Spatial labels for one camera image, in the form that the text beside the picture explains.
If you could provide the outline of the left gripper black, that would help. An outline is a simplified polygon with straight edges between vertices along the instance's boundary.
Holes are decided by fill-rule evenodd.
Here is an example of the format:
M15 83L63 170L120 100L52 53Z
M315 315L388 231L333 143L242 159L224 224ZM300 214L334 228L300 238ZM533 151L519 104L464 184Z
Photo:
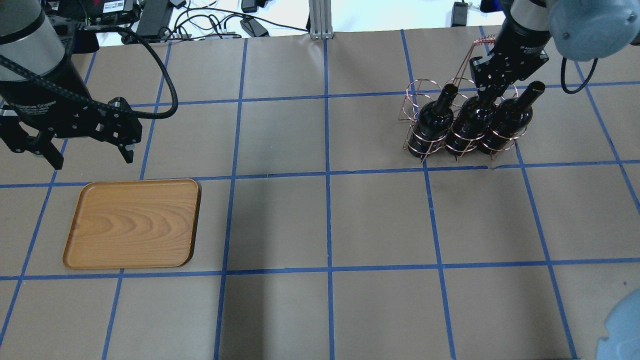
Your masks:
M30 151L44 157L54 170L62 170L64 156L51 143L53 138L90 137L118 147L126 164L134 162L135 144L142 139L137 117L103 111L66 98L48 99L41 104L13 104L4 100L1 139L12 151Z

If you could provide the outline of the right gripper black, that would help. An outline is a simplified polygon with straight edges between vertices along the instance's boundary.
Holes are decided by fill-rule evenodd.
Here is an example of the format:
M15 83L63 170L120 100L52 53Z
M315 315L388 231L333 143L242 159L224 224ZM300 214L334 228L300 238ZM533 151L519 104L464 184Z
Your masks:
M534 30L505 20L485 57L470 59L471 79L480 91L500 89L524 81L549 61L545 51L549 30Z

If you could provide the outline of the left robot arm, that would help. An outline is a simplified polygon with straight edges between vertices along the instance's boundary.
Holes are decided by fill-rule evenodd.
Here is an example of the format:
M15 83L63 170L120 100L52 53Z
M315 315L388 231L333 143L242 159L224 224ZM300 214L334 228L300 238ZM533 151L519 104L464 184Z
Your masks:
M90 100L71 60L77 30L73 21L48 16L36 0L1 2L1 57ZM64 157L53 139L89 137L116 146L126 163L133 162L143 127L138 117L128 114L131 107L124 98L113 98L111 109L102 110L46 89L6 66L0 79L0 134L11 152L44 157L60 170Z

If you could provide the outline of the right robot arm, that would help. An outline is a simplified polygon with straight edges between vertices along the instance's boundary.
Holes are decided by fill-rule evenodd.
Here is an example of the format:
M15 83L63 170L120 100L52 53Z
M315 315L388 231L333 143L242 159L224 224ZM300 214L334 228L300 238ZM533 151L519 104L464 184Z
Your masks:
M548 61L549 41L567 60L605 59L638 36L639 10L637 0L514 0L492 49L470 59L471 78L481 95L501 96Z

